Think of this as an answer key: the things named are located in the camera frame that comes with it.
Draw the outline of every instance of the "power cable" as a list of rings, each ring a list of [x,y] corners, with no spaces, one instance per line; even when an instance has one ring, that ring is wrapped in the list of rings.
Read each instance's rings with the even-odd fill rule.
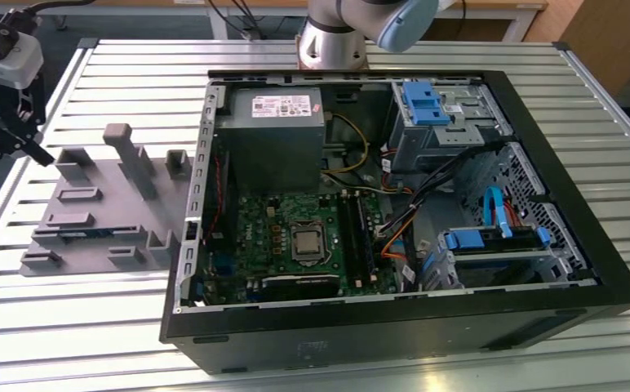
[[[466,27],[466,19],[467,19],[467,0],[463,1],[463,16],[460,18],[460,23],[458,24],[458,31],[455,32],[455,41],[460,39],[460,32],[463,31],[463,28]]]

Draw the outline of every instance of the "sticker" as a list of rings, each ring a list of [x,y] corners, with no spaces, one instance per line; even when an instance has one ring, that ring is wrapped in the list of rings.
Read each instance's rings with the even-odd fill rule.
[[[446,110],[446,113],[463,113],[460,105],[444,105],[443,110]]]
[[[383,171],[386,173],[392,172],[390,159],[382,159],[380,160],[380,166],[383,166]]]
[[[412,269],[407,264],[404,264],[404,268],[402,269],[402,274],[407,278],[410,282],[414,282],[414,278],[416,278],[416,274],[414,273]]]
[[[252,117],[308,117],[312,116],[310,96],[255,96]]]

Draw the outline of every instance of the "wooden desk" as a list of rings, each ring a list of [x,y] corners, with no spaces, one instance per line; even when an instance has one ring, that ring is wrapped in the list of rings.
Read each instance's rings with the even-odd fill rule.
[[[26,0],[0,0],[0,13],[11,7],[24,7]],[[220,12],[227,16],[242,15],[231,0],[214,0]],[[228,38],[228,26],[210,8],[206,0],[98,0],[84,7],[62,7],[46,10],[43,15],[155,15],[155,16],[208,16],[215,39]],[[307,0],[247,0],[256,16],[306,16]],[[504,42],[520,42],[531,27],[538,11],[547,6],[547,0],[467,0],[468,20],[508,20],[503,35]],[[438,19],[460,19],[462,3],[440,12]]]

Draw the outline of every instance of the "metal work surface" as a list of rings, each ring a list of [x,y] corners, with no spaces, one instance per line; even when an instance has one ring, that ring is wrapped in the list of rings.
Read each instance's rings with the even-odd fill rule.
[[[498,69],[630,266],[630,121],[568,52],[550,44],[368,47],[375,69]],[[287,69],[291,42],[102,41],[79,49],[51,99],[44,146],[112,158],[107,123],[130,123],[151,158],[194,150],[208,69]],[[526,350],[207,376],[158,341],[167,272],[18,274],[58,171],[26,159],[0,191],[0,390],[628,390],[630,311]]]

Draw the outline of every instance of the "yellow wire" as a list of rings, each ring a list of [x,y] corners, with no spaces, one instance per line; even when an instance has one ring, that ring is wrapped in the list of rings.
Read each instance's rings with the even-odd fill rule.
[[[348,118],[346,118],[339,113],[334,113],[332,117],[340,118],[343,122],[346,122],[347,125],[356,131],[356,133],[360,136],[360,139],[363,140],[363,156],[360,157],[360,160],[350,167],[343,167],[342,169],[323,170],[323,173],[336,174],[336,173],[350,172],[366,163],[366,160],[368,159],[368,140],[366,139],[366,135],[363,134],[363,131],[359,129],[359,127],[355,126],[355,124],[351,122],[351,120],[348,120]]]

